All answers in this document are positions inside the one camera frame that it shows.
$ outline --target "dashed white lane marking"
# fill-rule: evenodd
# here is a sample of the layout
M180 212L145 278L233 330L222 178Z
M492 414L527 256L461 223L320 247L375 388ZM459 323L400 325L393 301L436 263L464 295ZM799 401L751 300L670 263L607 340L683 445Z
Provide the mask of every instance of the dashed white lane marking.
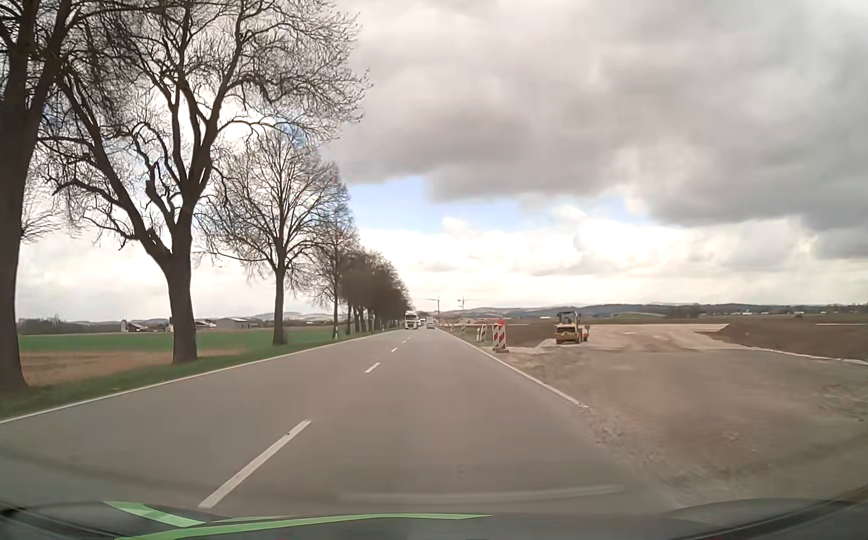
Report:
M291 442L291 439L296 437L300 432L304 430L311 423L310 420L304 420L301 423L298 423L294 426L293 429L288 431L283 437L277 439L277 442L273 443L270 447L261 452L258 457L255 457L252 461L250 461L243 469L237 472L234 476L230 477L230 480L224 482L221 487L217 488L214 493L211 493L204 500L197 505L198 509L213 509L215 505L221 502L224 497L227 497L229 493L235 490L235 488L244 482L251 473L257 471L261 465L264 464L265 461L270 460L271 457L278 452L278 450L284 448L284 446Z

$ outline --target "cloud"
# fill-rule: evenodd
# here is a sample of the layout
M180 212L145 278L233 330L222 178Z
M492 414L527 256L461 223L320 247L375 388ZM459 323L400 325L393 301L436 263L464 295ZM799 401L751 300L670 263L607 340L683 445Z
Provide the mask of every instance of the cloud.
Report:
M367 229L363 239L391 259L414 298L465 296L481 306L868 300L868 260L819 258L814 233L790 218L703 227L587 218L464 238ZM435 261L457 270L433 272Z
M355 182L622 187L665 224L795 217L819 256L868 257L868 0L344 6L375 84L332 147Z

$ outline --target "truck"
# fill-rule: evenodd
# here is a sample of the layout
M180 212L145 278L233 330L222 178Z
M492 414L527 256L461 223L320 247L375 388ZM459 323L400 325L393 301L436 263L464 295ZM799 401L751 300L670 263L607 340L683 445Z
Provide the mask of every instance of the truck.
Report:
M404 330L416 330L418 328L418 313L416 311L404 311Z

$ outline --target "asphalt road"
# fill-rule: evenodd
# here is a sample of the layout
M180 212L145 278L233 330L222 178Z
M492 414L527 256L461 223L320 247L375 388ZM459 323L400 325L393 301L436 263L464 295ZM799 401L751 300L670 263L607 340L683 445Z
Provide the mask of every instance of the asphalt road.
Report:
M446 332L396 330L2 423L0 498L230 516L673 508L585 413Z

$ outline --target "farm building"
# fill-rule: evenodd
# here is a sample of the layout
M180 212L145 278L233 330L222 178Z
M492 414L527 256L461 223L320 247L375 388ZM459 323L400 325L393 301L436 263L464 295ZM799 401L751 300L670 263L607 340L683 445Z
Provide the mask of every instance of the farm building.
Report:
M121 332L147 332L147 326L121 319Z
M240 317L216 319L214 324L217 325L217 330L248 330L251 327L250 320L241 319Z

